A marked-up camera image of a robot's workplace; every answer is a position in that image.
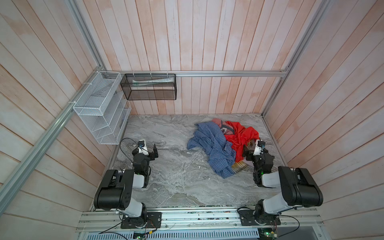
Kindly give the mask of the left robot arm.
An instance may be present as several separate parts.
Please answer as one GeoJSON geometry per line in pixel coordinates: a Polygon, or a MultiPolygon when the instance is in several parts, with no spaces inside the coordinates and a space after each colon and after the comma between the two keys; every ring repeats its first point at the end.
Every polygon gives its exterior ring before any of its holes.
{"type": "Polygon", "coordinates": [[[132,190],[148,186],[152,172],[150,162],[158,158],[159,154],[156,145],[152,152],[148,151],[144,140],[138,142],[132,154],[132,169],[106,171],[96,191],[94,207],[105,211],[116,210],[123,215],[124,220],[139,227],[147,223],[148,214],[145,204],[132,197],[132,190]]]}

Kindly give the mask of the red cloth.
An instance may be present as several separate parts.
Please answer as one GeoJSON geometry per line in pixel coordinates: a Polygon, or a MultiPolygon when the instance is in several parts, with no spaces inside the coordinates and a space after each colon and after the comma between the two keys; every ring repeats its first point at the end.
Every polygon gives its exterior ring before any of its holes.
{"type": "Polygon", "coordinates": [[[245,128],[238,122],[226,121],[225,125],[233,129],[232,135],[225,135],[226,140],[232,143],[232,149],[236,152],[235,162],[238,163],[244,159],[244,145],[248,144],[251,140],[258,140],[260,138],[259,132],[253,127],[245,128]]]}

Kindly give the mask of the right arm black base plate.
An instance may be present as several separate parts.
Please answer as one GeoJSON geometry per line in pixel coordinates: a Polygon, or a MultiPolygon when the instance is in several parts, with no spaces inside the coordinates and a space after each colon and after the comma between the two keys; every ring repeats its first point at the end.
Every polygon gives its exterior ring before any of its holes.
{"type": "Polygon", "coordinates": [[[281,220],[278,215],[265,214],[263,211],[242,208],[237,210],[242,226],[279,226],[281,220]]]}

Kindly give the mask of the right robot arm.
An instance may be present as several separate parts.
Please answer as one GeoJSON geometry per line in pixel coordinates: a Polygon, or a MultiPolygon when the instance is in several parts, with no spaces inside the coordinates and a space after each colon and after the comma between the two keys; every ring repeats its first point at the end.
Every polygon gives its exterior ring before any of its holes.
{"type": "Polygon", "coordinates": [[[275,157],[265,148],[265,142],[256,140],[244,145],[243,157],[253,163],[253,179],[258,187],[281,190],[269,199],[258,201],[253,212],[256,224],[272,223],[284,211],[323,204],[323,193],[307,169],[279,166],[276,172],[272,171],[275,157]]]}

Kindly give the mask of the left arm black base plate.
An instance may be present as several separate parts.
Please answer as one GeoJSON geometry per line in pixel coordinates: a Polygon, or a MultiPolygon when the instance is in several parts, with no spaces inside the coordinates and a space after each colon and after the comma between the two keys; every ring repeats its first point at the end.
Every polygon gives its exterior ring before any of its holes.
{"type": "Polygon", "coordinates": [[[123,216],[121,229],[143,229],[145,227],[158,229],[161,227],[161,223],[161,212],[142,213],[142,215],[138,218],[123,216]]]}

